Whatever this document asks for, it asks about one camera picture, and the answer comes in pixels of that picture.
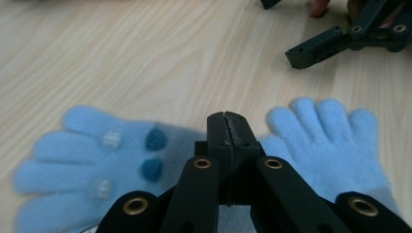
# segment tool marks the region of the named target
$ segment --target light wood surface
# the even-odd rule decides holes
[[[295,70],[286,50],[348,26],[344,1],[331,1],[321,19],[308,16],[310,4],[1,0],[0,231],[13,232],[28,198],[13,190],[14,170],[73,106],[202,131],[208,115],[233,111],[263,135],[266,113],[302,96],[377,115],[380,159],[412,224],[412,48],[345,51]]]

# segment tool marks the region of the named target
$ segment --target light blue glove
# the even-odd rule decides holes
[[[377,157],[377,120],[369,110],[346,113],[333,99],[308,98],[267,116],[273,135],[261,140],[268,155],[287,160],[326,200],[355,191],[398,213],[390,184]]]
[[[68,111],[63,126],[42,137],[17,169],[16,190],[37,194],[19,211],[17,232],[78,233],[98,224],[127,192],[161,194],[176,184],[194,142],[205,139],[200,132],[123,120],[87,106]]]

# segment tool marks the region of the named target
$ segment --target glove finger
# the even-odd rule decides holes
[[[17,169],[15,189],[21,193],[74,191],[87,186],[91,166],[30,159]]]
[[[269,135],[260,140],[260,144],[267,156],[276,156],[287,160],[291,165],[294,159],[285,143],[277,136]]]
[[[132,146],[142,148],[155,127],[153,121],[122,120],[89,106],[70,109],[63,117],[66,129],[86,134],[109,149]]]
[[[292,154],[307,148],[309,138],[296,115],[286,108],[271,111],[266,119],[274,133],[279,134]]]
[[[26,203],[16,217],[20,233],[80,232],[98,224],[116,201],[97,205],[82,193],[60,193],[35,198]]]
[[[156,155],[163,159],[165,165],[162,172],[165,176],[161,176],[160,184],[163,188],[169,189],[178,182],[186,161],[193,157],[194,143],[206,141],[206,134],[163,123],[157,123],[156,129],[163,132],[167,139],[164,150],[157,152]]]
[[[344,107],[334,99],[326,99],[317,105],[317,111],[328,139],[333,142],[347,142],[353,135]]]
[[[377,148],[378,122],[369,110],[354,110],[349,113],[353,133],[356,140],[365,147]]]
[[[106,151],[88,136],[67,131],[54,131],[40,138],[33,149],[36,159],[48,162],[93,164]]]
[[[313,141],[324,142],[327,140],[318,113],[316,112],[316,104],[312,99],[299,98],[295,100],[292,103],[292,110]]]

